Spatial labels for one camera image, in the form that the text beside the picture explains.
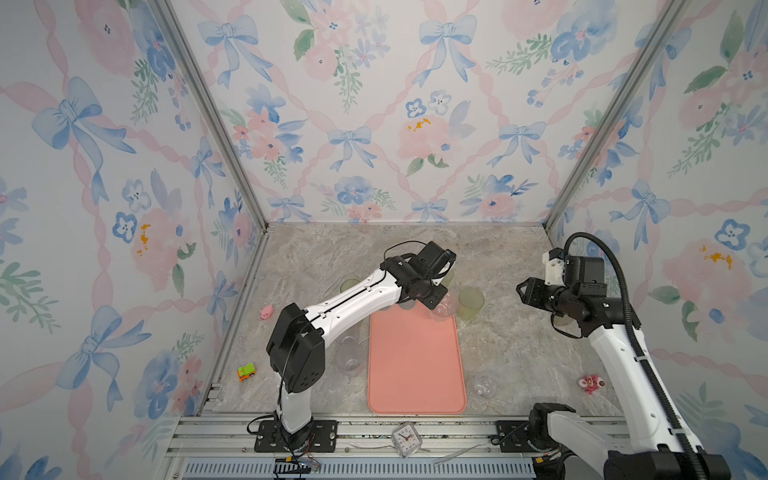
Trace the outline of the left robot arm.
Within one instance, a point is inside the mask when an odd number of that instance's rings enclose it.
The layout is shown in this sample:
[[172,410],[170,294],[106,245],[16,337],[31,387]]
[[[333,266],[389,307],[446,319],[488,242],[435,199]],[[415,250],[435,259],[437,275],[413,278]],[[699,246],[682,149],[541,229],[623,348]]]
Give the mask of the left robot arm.
[[364,318],[396,304],[416,301],[435,309],[448,292],[442,284],[456,254],[430,241],[421,250],[386,257],[378,268],[344,292],[317,304],[285,306],[266,344],[279,376],[274,411],[279,431],[296,435],[313,423],[311,388],[326,368],[326,348]]

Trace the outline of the yellow-green textured cup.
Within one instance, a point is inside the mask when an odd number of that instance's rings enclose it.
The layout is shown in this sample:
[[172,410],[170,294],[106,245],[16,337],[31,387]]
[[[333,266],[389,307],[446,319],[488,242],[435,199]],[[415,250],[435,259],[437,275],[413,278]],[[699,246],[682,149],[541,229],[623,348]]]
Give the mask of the yellow-green textured cup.
[[484,305],[485,296],[480,289],[465,287],[459,292],[457,317],[464,322],[470,322],[477,317]]

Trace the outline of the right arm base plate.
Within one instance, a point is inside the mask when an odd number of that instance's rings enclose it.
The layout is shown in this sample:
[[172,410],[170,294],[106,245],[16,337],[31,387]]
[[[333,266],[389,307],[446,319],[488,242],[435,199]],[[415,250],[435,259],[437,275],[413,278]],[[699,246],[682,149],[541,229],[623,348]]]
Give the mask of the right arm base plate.
[[539,456],[553,456],[570,452],[563,444],[551,440],[535,440],[527,420],[499,420],[495,422],[496,433],[490,437],[491,444],[502,453],[526,453]]

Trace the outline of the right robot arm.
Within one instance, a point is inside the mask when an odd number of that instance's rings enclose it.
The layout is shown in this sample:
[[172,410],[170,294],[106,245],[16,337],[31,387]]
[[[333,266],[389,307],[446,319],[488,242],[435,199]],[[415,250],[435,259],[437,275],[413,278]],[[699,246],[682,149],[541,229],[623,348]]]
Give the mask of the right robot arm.
[[709,453],[687,426],[649,358],[639,321],[619,298],[596,284],[549,284],[530,277],[517,285],[523,304],[576,320],[597,352],[624,413],[629,438],[619,442],[559,403],[535,404],[528,442],[562,446],[605,479],[729,479],[723,456]]

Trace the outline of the clear textured cup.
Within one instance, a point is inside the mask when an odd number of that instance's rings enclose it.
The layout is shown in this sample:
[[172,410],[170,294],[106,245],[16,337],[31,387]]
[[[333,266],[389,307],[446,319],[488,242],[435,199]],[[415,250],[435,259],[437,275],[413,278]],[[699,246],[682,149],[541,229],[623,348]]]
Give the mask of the clear textured cup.
[[456,290],[449,290],[431,311],[431,318],[436,322],[447,321],[455,316],[459,305],[459,293]]

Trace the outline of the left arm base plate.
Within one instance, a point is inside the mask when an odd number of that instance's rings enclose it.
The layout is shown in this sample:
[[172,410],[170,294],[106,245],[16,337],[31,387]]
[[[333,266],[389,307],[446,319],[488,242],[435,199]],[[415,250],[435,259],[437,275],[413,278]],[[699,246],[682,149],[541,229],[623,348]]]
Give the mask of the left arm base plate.
[[299,456],[306,453],[333,453],[338,440],[339,422],[311,420],[295,433],[289,433],[279,420],[265,418],[258,421],[253,450],[256,453],[280,453]]

